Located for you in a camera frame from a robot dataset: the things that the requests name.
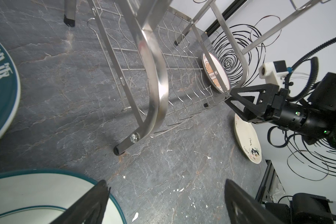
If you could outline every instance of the bolt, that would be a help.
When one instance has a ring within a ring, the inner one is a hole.
[[[131,134],[131,136],[130,136],[130,140],[131,140],[131,142],[133,142],[133,143],[138,142],[138,134],[137,134],[137,133],[133,133],[133,134]]]

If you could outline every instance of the black plastic cap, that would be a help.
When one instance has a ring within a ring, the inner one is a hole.
[[[75,20],[73,19],[67,19],[66,15],[63,17],[63,22],[68,25],[69,27],[74,27],[75,26]]]
[[[117,146],[115,146],[115,147],[113,148],[113,153],[114,153],[115,155],[122,155],[122,154],[125,153],[125,152],[126,152],[126,151],[123,151],[123,152],[119,153]]]

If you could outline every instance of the metal frame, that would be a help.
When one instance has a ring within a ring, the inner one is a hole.
[[[153,138],[181,125],[182,123],[206,111],[207,109],[225,101],[229,97],[230,90],[228,90],[225,85],[221,85],[224,94],[218,94],[218,96],[216,96],[212,92],[211,86],[206,86],[204,84],[202,68],[197,67],[198,57],[194,56],[192,51],[188,48],[190,42],[186,39],[186,35],[188,35],[190,30],[193,30],[194,35],[200,47],[202,48],[204,54],[206,55],[207,60],[209,61],[212,69],[214,70],[219,83],[223,83],[223,80],[220,76],[221,74],[217,72],[213,60],[208,54],[208,49],[205,46],[201,38],[201,35],[199,34],[199,30],[195,26],[195,24],[206,13],[209,7],[213,10],[220,26],[222,27],[231,46],[233,47],[233,50],[236,52],[240,63],[242,64],[243,75],[237,85],[237,87],[241,87],[245,83],[249,72],[248,64],[246,58],[244,57],[244,54],[254,49],[257,45],[262,43],[271,35],[282,29],[288,23],[290,23],[298,16],[303,14],[305,11],[309,10],[311,7],[320,2],[320,0],[309,1],[306,5],[304,5],[300,9],[297,9],[294,13],[292,13],[286,19],[281,21],[278,25],[274,26],[267,33],[263,34],[260,38],[252,42],[243,50],[241,50],[232,32],[227,26],[222,14],[215,5],[215,0],[207,0],[202,9],[193,19],[171,8],[169,6],[171,1],[172,0],[143,0],[141,1],[141,4],[139,4],[139,2],[134,0],[133,2],[131,2],[131,0],[119,0],[118,4],[121,9],[121,12],[117,9],[117,7],[116,7],[117,12],[112,12],[103,9],[100,6],[99,0],[88,0],[91,11],[94,14],[94,18],[89,19],[87,25],[89,26],[90,29],[92,29],[95,32],[99,40],[99,44],[103,50],[103,54],[105,56],[105,59],[108,63],[114,81],[116,83],[119,95],[121,97],[124,106],[124,110],[131,108],[139,125],[139,127],[136,130],[134,130],[128,137],[126,137],[126,139],[124,139],[120,144],[118,144],[115,147],[114,152],[116,155],[123,154],[125,150],[127,150],[130,146],[148,136]],[[123,34],[124,38],[135,46],[135,49],[124,49],[120,47],[119,40],[114,39],[110,34],[106,32],[105,26],[102,23],[101,19],[101,15],[103,12],[105,13],[108,12],[119,16],[118,23],[120,31]],[[183,31],[180,30],[179,25],[178,29],[175,29],[174,26],[172,25],[173,21],[170,24],[172,28],[168,28],[164,20],[168,12],[172,13],[174,15],[174,18],[179,18],[181,20],[181,23],[182,22],[187,23],[187,26],[184,28]],[[124,18],[130,30],[130,33],[132,34],[134,42],[129,40],[126,37],[126,35],[122,32],[120,27],[121,18]],[[89,24],[89,22],[92,20],[95,20],[97,23],[97,27],[101,34],[103,43],[107,49],[108,55],[111,58],[113,68],[117,74],[117,78],[115,78],[115,76],[113,75],[112,67],[108,61],[106,51],[103,48],[103,44],[102,41],[100,40],[99,35],[95,31],[95,29],[93,29]],[[163,22],[164,26],[158,25],[160,21]],[[163,53],[163,51],[159,47],[156,36],[154,35],[154,30],[158,30],[160,40],[163,42],[164,46],[170,51],[170,53]],[[161,33],[163,32],[166,32],[166,36],[168,37],[171,46],[169,46],[169,44],[167,46],[164,43],[163,41],[164,38],[162,38],[161,36]],[[174,41],[170,40],[170,35],[175,36]],[[113,40],[115,44],[118,45],[119,47],[118,48],[112,47],[111,40]],[[124,51],[138,52],[144,68],[142,69],[130,68],[125,56],[123,55],[127,69],[122,69],[119,61],[117,60],[116,51],[121,52],[122,54]],[[179,57],[180,58],[179,61],[183,61],[184,67],[183,68],[179,67],[176,59],[174,60],[176,68],[168,64],[166,67],[167,63],[166,57],[169,56],[172,56],[173,58]],[[144,113],[144,111],[142,111],[137,106],[137,103],[131,92],[130,83],[127,81],[124,74],[124,71],[129,71],[131,73],[133,70],[144,70],[147,73],[148,78],[147,93],[149,96],[149,106],[147,114]],[[175,72],[179,72],[180,74],[180,83],[186,99],[183,99],[182,96],[180,96],[179,94],[180,90],[174,88],[173,73]],[[191,83],[189,81],[189,86],[187,86],[187,88],[183,86],[182,82],[182,78],[184,78],[184,76],[186,75],[188,76],[188,80],[195,79],[195,83]],[[168,89],[170,88],[169,85],[172,86],[172,90],[175,94],[175,100],[182,105],[181,107],[177,106],[174,100],[169,98],[169,91],[168,91]],[[130,106],[125,105],[124,97],[121,94],[120,88],[122,88],[123,91],[125,92],[126,98]],[[181,117],[182,112],[185,112],[188,116],[182,118]],[[167,121],[166,116],[170,115],[176,115],[178,122]],[[159,130],[162,123],[164,122],[167,126],[167,129]]]

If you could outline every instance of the plate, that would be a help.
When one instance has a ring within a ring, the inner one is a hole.
[[[26,170],[0,174],[0,224],[49,224],[97,181],[63,170]],[[103,224],[126,224],[110,195]]]
[[[209,52],[209,55],[212,58],[216,69],[218,70],[219,74],[221,75],[221,79],[223,79],[223,82],[224,82],[226,88],[229,90],[230,89],[230,82],[229,82],[228,76],[226,75],[226,72],[225,72],[223,66],[220,64],[219,60],[214,56],[214,54]],[[207,59],[207,57],[205,56],[204,53],[202,54],[202,61],[203,61],[204,71],[206,72],[209,81],[213,84],[213,86],[219,92],[224,93],[218,79],[216,78],[216,74],[213,71],[213,69],[211,68],[211,66],[208,62],[208,59]]]
[[[237,114],[235,114],[234,133],[237,142],[245,155],[253,163],[259,164],[262,159],[262,153],[260,142],[253,125],[243,121]]]
[[[0,138],[13,121],[20,100],[20,79],[13,60],[0,43]]]

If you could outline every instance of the plate with orange pattern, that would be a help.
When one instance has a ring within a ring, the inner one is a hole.
[[[229,82],[228,76],[226,75],[226,72],[225,72],[223,66],[221,65],[219,60],[214,56],[214,54],[209,52],[209,55],[212,58],[217,71],[213,71],[207,57],[203,53],[202,54],[202,61],[203,61],[204,71],[206,72],[210,82],[213,84],[213,87],[215,87],[219,92],[223,93],[223,89],[221,88],[221,85],[220,85],[218,79],[216,78],[216,76],[218,75],[218,73],[220,74],[221,79],[224,82],[224,85],[229,90],[230,89],[230,82]]]

